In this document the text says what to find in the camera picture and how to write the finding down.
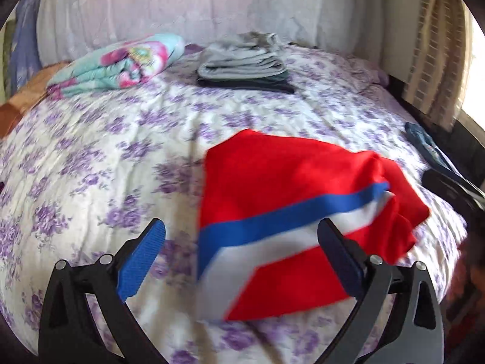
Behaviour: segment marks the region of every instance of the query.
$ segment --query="bed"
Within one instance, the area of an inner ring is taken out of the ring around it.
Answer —
[[[145,85],[47,98],[24,116],[0,144],[0,312],[28,350],[37,353],[55,262],[83,265],[115,253],[158,217],[167,226],[166,244],[127,304],[169,362],[297,364],[323,352],[353,299],[277,319],[195,321],[204,155],[246,128],[370,149],[397,161],[432,211],[400,263],[425,262],[443,298],[466,231],[446,202],[421,187],[428,166],[403,133],[414,120],[384,89],[386,74],[346,53],[296,45],[286,53],[294,95],[197,87],[195,53]],[[95,299],[88,300],[105,344],[119,353]],[[362,353],[376,346],[391,304]]]

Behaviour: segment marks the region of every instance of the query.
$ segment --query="curtain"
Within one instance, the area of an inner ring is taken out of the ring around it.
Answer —
[[[471,41],[471,13],[462,0],[421,0],[404,99],[425,123],[453,128],[467,89]]]

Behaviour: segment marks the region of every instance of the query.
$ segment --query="white stripe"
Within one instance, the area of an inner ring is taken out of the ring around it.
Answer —
[[[354,211],[333,214],[330,219],[342,234],[359,230],[372,223],[392,196],[394,194],[385,192],[379,200]],[[317,247],[318,223],[250,244],[219,250],[197,284],[197,317],[206,320],[224,319],[257,267]]]

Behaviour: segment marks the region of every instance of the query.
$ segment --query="silver pin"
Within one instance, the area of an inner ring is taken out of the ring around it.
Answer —
[[[370,262],[372,264],[375,264],[375,265],[381,265],[383,263],[382,261],[382,257],[376,255],[376,254],[373,254],[371,257],[370,257]]]
[[[99,262],[103,265],[108,265],[109,263],[111,263],[112,260],[113,260],[113,256],[111,254],[103,254],[99,258]]]
[[[417,261],[416,262],[416,268],[419,270],[419,271],[426,271],[426,264],[423,263],[422,261]]]
[[[64,269],[66,266],[66,262],[65,260],[59,260],[57,263],[56,263],[56,269]]]

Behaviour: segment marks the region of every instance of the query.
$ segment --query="folded black garment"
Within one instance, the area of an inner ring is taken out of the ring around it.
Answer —
[[[206,79],[199,76],[197,84],[202,87],[295,94],[295,88],[287,81],[288,76],[288,71],[258,79]]]

